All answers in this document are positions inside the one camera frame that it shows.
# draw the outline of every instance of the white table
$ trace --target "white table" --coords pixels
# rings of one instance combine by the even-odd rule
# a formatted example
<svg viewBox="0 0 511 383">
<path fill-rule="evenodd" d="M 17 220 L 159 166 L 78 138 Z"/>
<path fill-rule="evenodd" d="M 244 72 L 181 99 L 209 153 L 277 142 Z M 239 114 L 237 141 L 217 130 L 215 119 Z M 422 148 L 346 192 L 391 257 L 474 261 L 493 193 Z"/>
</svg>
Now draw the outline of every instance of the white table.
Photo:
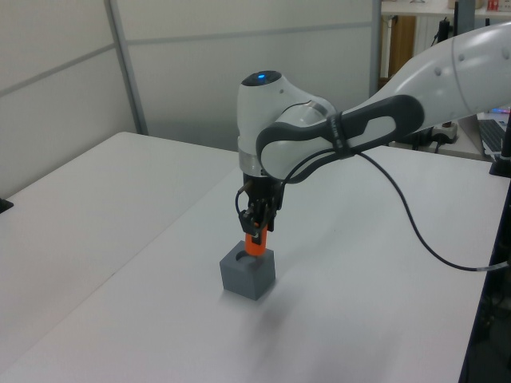
<svg viewBox="0 0 511 383">
<path fill-rule="evenodd" d="M 495 120 L 500 125 L 505 126 L 509 119 L 509 115 L 502 113 L 478 113 L 477 118 L 479 120 Z M 390 143 L 390 146 L 393 148 L 412 148 L 412 145 L 410 144 L 401 144 L 398 142 L 392 142 Z M 421 152 L 434 153 L 436 147 L 437 143 L 432 142 L 427 146 L 419 146 L 418 150 Z M 459 126 L 456 141 L 453 144 L 443 144 L 440 146 L 438 154 L 491 162 L 489 157 L 485 157 L 481 154 L 479 149 L 477 149 L 473 144 L 472 140 L 466 135 L 465 131 Z"/>
<path fill-rule="evenodd" d="M 480 161 L 368 154 L 433 249 L 487 264 L 509 180 Z M 287 188 L 268 240 L 277 283 L 258 302 L 220 278 L 242 238 L 240 182 L 230 172 L 0 382 L 458 381 L 485 275 L 429 255 L 381 173 L 355 157 Z"/>
<path fill-rule="evenodd" d="M 454 10 L 447 7 L 447 0 L 425 0 L 426 2 L 410 2 L 397 0 L 382 2 L 382 15 L 402 16 L 453 16 Z M 475 18 L 491 18 L 492 20 L 510 20 L 511 12 L 487 11 L 486 4 L 475 10 Z"/>
<path fill-rule="evenodd" d="M 0 215 L 0 373 L 236 167 L 237 155 L 120 133 Z"/>
</svg>

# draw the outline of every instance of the wall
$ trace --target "wall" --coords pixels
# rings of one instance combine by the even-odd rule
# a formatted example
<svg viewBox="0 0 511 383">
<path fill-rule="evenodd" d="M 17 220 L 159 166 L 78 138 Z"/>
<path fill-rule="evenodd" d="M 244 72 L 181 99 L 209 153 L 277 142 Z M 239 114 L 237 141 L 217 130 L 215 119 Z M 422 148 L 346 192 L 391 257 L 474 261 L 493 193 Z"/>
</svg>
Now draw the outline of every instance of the wall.
<svg viewBox="0 0 511 383">
<path fill-rule="evenodd" d="M 0 196 L 135 132 L 103 0 L 0 0 Z"/>
<path fill-rule="evenodd" d="M 151 136 L 236 150 L 238 85 L 264 69 L 282 72 L 338 110 L 376 88 L 379 1 L 112 4 Z"/>
</svg>

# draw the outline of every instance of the gray block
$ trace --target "gray block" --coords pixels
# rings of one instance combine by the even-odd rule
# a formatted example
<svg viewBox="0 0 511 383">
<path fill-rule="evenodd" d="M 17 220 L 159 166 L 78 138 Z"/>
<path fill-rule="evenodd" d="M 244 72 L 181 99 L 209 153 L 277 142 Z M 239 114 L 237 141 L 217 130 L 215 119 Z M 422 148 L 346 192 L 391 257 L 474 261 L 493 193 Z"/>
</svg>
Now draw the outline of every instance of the gray block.
<svg viewBox="0 0 511 383">
<path fill-rule="evenodd" d="M 240 241 L 220 261 L 220 272 L 224 289 L 253 300 L 261 295 L 275 281 L 275 260 L 273 251 L 252 257 L 245 252 L 245 242 Z"/>
</svg>

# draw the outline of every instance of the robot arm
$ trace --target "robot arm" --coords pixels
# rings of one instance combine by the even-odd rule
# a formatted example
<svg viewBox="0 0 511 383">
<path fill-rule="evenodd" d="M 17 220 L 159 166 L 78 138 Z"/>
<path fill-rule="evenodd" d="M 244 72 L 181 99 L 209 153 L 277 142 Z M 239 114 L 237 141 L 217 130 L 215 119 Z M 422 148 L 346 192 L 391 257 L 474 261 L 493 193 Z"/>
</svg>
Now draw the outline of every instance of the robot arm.
<svg viewBox="0 0 511 383">
<path fill-rule="evenodd" d="M 505 23 L 443 41 L 408 61 L 372 98 L 343 113 L 279 73 L 247 77 L 238 96 L 238 145 L 249 208 L 240 212 L 240 220 L 252 242 L 261 243 L 265 223 L 272 229 L 283 180 L 315 153 L 322 155 L 305 161 L 290 183 L 333 160 L 508 103 L 509 36 L 511 23 Z M 267 189 L 255 192 L 261 184 Z"/>
</svg>

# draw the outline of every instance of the black cable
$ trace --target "black cable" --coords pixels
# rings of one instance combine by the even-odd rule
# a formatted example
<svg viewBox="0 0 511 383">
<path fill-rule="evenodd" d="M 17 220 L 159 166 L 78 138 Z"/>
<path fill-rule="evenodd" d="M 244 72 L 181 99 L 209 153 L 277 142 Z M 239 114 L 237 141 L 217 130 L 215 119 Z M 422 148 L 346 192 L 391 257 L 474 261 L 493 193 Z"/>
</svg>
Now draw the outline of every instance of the black cable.
<svg viewBox="0 0 511 383">
<path fill-rule="evenodd" d="M 289 182 L 289 180 L 292 178 L 292 176 L 296 173 L 298 169 L 300 169 L 304 164 L 309 162 L 310 160 L 314 159 L 315 157 L 319 157 L 323 154 L 327 153 L 335 153 L 334 149 L 324 149 L 320 150 L 319 152 L 316 152 L 314 154 L 311 154 L 309 157 L 305 158 L 304 160 L 301 160 L 298 165 L 296 165 L 287 175 L 286 178 L 284 178 L 284 181 L 282 181 L 282 184 L 280 185 L 279 194 L 280 194 L 280 200 L 282 200 L 284 195 L 284 188 L 286 187 L 286 184 Z"/>
<path fill-rule="evenodd" d="M 296 173 L 296 171 L 298 171 L 298 169 L 300 169 L 304 164 L 306 164 L 307 162 L 309 162 L 310 160 L 314 159 L 315 157 L 319 157 L 323 154 L 327 154 L 327 153 L 334 153 L 335 150 L 334 149 L 324 149 L 324 150 L 320 150 L 319 152 L 316 152 L 314 154 L 311 154 L 310 156 L 308 156 L 307 158 L 305 158 L 304 160 L 301 160 L 290 172 L 289 174 L 287 174 L 286 178 L 284 178 L 284 180 L 282 181 L 282 183 L 280 184 L 280 188 L 279 188 L 279 198 L 280 198 L 280 204 L 282 203 L 282 199 L 283 199 L 283 195 L 284 195 L 284 188 L 286 187 L 286 184 L 290 181 L 290 179 L 292 178 L 292 176 Z M 236 198 L 235 198 L 235 205 L 236 205 L 236 212 L 238 213 L 238 215 L 240 215 L 240 206 L 238 204 L 238 200 L 240 199 L 240 195 L 245 191 L 245 185 L 240 189 L 238 190 L 238 192 L 236 193 Z"/>
<path fill-rule="evenodd" d="M 410 220 L 410 223 L 412 225 L 412 228 L 415 231 L 415 234 L 417 235 L 418 239 L 421 241 L 422 245 L 440 262 L 445 263 L 447 266 L 451 266 L 455 269 L 463 270 L 463 271 L 493 271 L 493 270 L 499 270 L 504 267 L 508 267 L 509 264 L 507 262 L 498 263 L 497 265 L 487 266 L 487 267 L 465 267 L 465 266 L 459 266 L 455 263 L 449 262 L 448 260 L 442 258 L 440 255 L 438 255 L 431 247 L 426 243 L 424 238 L 422 237 L 421 233 L 418 231 L 417 226 L 415 225 L 414 217 L 412 217 L 412 213 L 410 211 L 410 208 L 408 207 L 408 203 L 406 202 L 405 196 L 402 194 L 401 189 L 396 184 L 394 179 L 390 176 L 389 173 L 386 172 L 384 168 L 382 168 L 376 161 L 374 161 L 372 158 L 367 156 L 364 153 L 357 153 L 362 158 L 366 159 L 370 163 L 372 163 L 383 175 L 390 181 L 392 186 L 396 189 L 399 196 L 401 197 L 401 201 L 403 202 L 403 205 L 406 209 L 406 214 L 408 215 L 408 219 Z"/>
</svg>

